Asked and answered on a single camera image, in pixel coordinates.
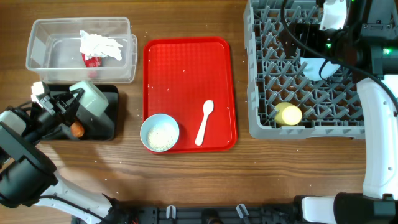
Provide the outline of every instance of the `bowl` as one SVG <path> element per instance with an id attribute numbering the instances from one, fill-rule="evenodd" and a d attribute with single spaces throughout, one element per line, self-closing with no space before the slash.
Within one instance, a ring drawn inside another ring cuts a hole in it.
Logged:
<path id="1" fill-rule="evenodd" d="M 180 128 L 167 114 L 155 114 L 147 118 L 141 126 L 140 137 L 144 146 L 153 152 L 165 152 L 178 141 Z"/>

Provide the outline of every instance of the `wooden table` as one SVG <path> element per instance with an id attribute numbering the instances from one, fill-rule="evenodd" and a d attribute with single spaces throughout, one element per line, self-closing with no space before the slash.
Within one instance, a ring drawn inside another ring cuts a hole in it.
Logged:
<path id="1" fill-rule="evenodd" d="M 124 16 L 130 19 L 139 43 L 136 79 L 117 85 L 121 109 L 116 139 L 38 145 L 67 179 L 94 192 L 146 205 L 260 205 L 289 202 L 295 195 L 362 192 L 364 141 L 260 141 L 250 136 L 243 38 L 246 1 L 44 3 L 47 1 L 0 4 L 0 108 L 28 100 L 30 85 L 39 80 L 25 68 L 28 38 L 36 19 Z M 231 46 L 238 141 L 226 152 L 152 155 L 139 139 L 142 50 L 151 39 L 205 36 L 220 36 Z M 0 207 L 0 217 L 3 224 L 70 223 L 69 215 L 42 207 Z"/>

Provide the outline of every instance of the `green light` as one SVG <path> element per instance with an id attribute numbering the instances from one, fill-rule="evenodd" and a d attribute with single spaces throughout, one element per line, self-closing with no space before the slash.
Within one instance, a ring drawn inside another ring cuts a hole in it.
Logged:
<path id="1" fill-rule="evenodd" d="M 392 49 L 383 49 L 383 54 L 390 54 Z"/>

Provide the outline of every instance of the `yellow cup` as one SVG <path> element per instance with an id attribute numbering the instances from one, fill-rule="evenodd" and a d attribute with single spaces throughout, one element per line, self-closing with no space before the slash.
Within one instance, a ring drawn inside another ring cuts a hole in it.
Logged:
<path id="1" fill-rule="evenodd" d="M 278 110 L 275 121 L 281 126 L 296 125 L 303 118 L 300 108 L 288 102 L 278 103 L 275 109 Z"/>

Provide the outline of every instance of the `dish rack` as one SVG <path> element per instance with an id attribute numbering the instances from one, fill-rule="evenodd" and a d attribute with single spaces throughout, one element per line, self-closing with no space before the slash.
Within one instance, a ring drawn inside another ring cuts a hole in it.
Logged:
<path id="1" fill-rule="evenodd" d="M 244 11 L 244 44 L 248 56 L 249 132 L 256 139 L 306 139 L 343 136 L 364 139 L 364 121 L 356 85 L 351 78 L 342 84 L 311 81 L 303 75 L 306 64 L 285 56 L 279 33 L 283 30 L 283 0 L 248 0 Z M 318 24 L 322 15 L 314 1 L 291 1 L 287 21 Z M 341 81 L 348 70 L 339 68 L 331 77 Z M 290 102 L 303 113 L 296 126 L 279 126 L 275 106 Z"/>

